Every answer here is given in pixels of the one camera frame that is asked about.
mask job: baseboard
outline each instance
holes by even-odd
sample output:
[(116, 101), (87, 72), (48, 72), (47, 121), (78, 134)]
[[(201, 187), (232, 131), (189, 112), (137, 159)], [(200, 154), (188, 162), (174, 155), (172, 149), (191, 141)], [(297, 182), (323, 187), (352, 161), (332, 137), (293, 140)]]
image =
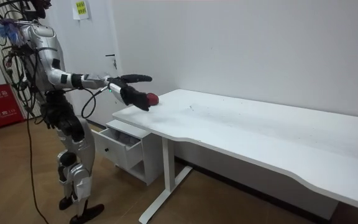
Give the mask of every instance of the baseboard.
[(307, 219), (307, 220), (309, 220), (311, 222), (314, 222), (314, 223), (317, 223), (317, 224), (329, 224), (330, 223), (329, 220), (327, 220), (327, 219), (325, 219), (323, 217), (315, 215), (315, 214), (313, 214), (311, 212), (308, 212), (308, 211), (306, 211), (306, 210), (304, 210), (302, 208), (298, 208), (298, 207), (296, 207), (296, 206), (294, 206), (294, 205), (292, 205), (290, 203), (284, 202), (283, 200), (277, 199), (277, 198), (275, 198), (273, 196), (270, 196), (270, 195), (265, 194), (263, 192), (260, 192), (260, 191), (258, 191), (256, 189), (248, 187), (248, 186), (246, 186), (244, 184), (241, 184), (241, 183), (238, 183), (238, 182), (236, 182), (234, 180), (228, 179), (227, 177), (219, 175), (219, 174), (217, 174), (215, 172), (212, 172), (212, 171), (210, 171), (208, 169), (200, 167), (200, 166), (198, 166), (196, 164), (193, 164), (191, 162), (188, 162), (188, 161), (186, 161), (184, 159), (181, 159), (181, 158), (179, 158), (177, 156), (175, 156), (175, 161), (179, 162), (179, 163), (181, 163), (181, 164), (183, 164), (185, 166), (190, 166), (194, 170), (196, 170), (196, 171), (198, 171), (198, 172), (200, 172), (202, 174), (205, 174), (205, 175), (207, 175), (209, 177), (212, 177), (212, 178), (214, 178), (216, 180), (224, 182), (225, 184), (228, 184), (228, 185), (230, 185), (232, 187), (235, 187), (236, 189), (239, 189), (239, 190), (241, 190), (241, 191), (243, 191), (243, 192), (245, 192), (247, 194), (251, 194), (251, 195), (253, 195), (253, 196), (255, 196), (255, 197), (257, 197), (257, 198), (259, 198), (261, 200), (264, 200), (264, 201), (266, 201), (268, 203), (271, 203), (272, 205), (275, 205), (275, 206), (280, 207), (280, 208), (282, 208), (282, 209), (284, 209), (286, 211), (294, 213), (295, 215), (298, 215), (298, 216), (300, 216), (302, 218), (305, 218), (305, 219)]

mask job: white table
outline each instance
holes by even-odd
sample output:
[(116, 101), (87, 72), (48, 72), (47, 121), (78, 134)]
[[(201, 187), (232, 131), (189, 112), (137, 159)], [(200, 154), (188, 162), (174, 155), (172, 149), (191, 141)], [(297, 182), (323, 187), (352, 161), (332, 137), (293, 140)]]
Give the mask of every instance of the white table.
[(163, 139), (165, 190), (139, 221), (147, 223), (191, 170), (175, 178), (168, 139), (186, 141), (285, 174), (358, 207), (358, 117), (175, 90), (149, 112), (113, 117)]

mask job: open drawer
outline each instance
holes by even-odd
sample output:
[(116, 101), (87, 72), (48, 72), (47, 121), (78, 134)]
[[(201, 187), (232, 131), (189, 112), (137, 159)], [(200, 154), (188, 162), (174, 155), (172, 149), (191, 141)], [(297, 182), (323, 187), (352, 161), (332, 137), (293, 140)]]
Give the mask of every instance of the open drawer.
[(131, 169), (143, 159), (142, 141), (113, 128), (93, 131), (96, 150), (123, 169)]

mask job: robot knee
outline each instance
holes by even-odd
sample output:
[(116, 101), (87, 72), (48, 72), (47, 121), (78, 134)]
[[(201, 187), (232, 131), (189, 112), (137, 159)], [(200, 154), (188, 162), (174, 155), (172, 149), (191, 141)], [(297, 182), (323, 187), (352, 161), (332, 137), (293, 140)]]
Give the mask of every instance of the robot knee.
[(63, 167), (69, 167), (77, 162), (77, 156), (74, 152), (65, 152), (60, 156), (59, 162)]
[(66, 153), (66, 152), (67, 152), (67, 149), (64, 150), (63, 152), (60, 152), (60, 153), (57, 155), (57, 163), (58, 163), (59, 165), (61, 165), (61, 163), (60, 163), (60, 158), (61, 158), (62, 155), (64, 155), (64, 153)]

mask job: paper sign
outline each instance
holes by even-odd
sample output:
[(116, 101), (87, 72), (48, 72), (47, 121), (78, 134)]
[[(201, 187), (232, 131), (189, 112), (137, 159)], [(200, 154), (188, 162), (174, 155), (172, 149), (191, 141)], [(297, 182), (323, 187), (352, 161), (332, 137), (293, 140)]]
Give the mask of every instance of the paper sign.
[(89, 18), (85, 0), (71, 0), (73, 6), (73, 19), (81, 20)]

